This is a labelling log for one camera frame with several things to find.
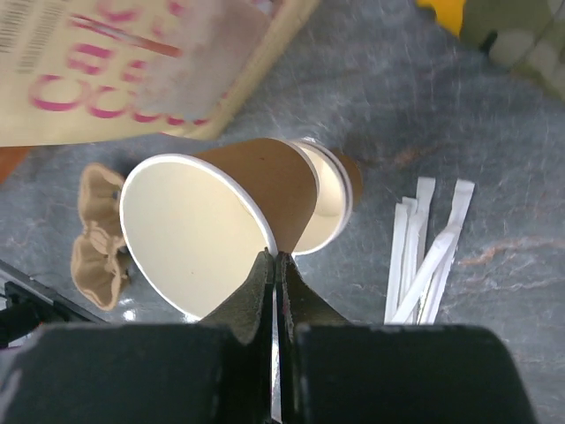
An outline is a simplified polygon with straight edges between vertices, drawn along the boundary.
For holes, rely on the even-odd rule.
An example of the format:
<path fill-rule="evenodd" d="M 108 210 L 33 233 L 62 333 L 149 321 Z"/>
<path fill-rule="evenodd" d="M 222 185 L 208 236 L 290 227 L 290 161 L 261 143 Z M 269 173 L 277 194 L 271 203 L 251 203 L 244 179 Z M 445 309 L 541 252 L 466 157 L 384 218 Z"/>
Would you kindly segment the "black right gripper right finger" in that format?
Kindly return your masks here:
<path fill-rule="evenodd" d="M 351 325 L 304 282 L 290 254 L 279 253 L 275 259 L 275 298 L 280 349 L 292 347 L 295 328 L 299 324 Z"/>

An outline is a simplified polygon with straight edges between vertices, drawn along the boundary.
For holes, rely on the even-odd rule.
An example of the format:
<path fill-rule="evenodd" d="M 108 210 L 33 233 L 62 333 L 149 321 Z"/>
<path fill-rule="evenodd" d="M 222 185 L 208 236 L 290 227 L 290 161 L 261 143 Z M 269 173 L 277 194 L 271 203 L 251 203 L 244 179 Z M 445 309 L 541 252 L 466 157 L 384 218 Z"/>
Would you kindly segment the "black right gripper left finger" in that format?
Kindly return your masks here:
<path fill-rule="evenodd" d="M 274 258 L 264 250 L 256 256 L 244 282 L 201 323 L 228 326 L 239 343 L 250 344 L 259 333 L 263 318 L 270 330 L 273 282 Z"/>

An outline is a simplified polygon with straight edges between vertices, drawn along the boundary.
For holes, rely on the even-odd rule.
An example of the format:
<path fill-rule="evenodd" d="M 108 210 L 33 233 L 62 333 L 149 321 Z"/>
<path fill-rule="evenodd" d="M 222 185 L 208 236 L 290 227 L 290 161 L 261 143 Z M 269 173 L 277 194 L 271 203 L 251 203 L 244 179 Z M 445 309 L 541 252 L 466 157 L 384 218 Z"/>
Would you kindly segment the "brown paper cup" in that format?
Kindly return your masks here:
<path fill-rule="evenodd" d="M 119 216 L 142 275 L 197 321 L 243 284 L 259 253 L 294 251 L 318 193 L 306 153 L 263 138 L 147 158 L 124 182 Z"/>

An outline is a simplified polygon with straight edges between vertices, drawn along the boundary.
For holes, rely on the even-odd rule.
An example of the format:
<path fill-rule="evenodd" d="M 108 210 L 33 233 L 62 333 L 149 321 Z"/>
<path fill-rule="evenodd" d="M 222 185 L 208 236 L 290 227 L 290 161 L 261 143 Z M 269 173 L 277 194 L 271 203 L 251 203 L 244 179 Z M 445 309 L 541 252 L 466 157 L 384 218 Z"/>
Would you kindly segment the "brown pulp cup carrier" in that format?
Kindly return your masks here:
<path fill-rule="evenodd" d="M 119 218 L 124 177 L 90 163 L 79 181 L 78 213 L 83 226 L 71 257 L 72 280 L 79 292 L 103 311 L 116 307 L 129 283 L 131 256 Z"/>

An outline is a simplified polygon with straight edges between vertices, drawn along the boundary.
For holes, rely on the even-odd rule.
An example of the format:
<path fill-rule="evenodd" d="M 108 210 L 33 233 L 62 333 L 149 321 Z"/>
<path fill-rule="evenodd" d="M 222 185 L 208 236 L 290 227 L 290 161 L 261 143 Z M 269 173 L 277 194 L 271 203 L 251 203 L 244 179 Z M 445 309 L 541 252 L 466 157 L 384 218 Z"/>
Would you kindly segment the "pink and cream paper bag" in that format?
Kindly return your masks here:
<path fill-rule="evenodd" d="M 258 1 L 267 32 L 203 117 L 141 110 L 135 96 L 154 53 L 101 31 L 166 42 L 184 1 L 4 1 L 1 4 L 1 143 L 5 147 L 117 140 L 150 133 L 211 140 L 283 54 L 317 7 Z"/>

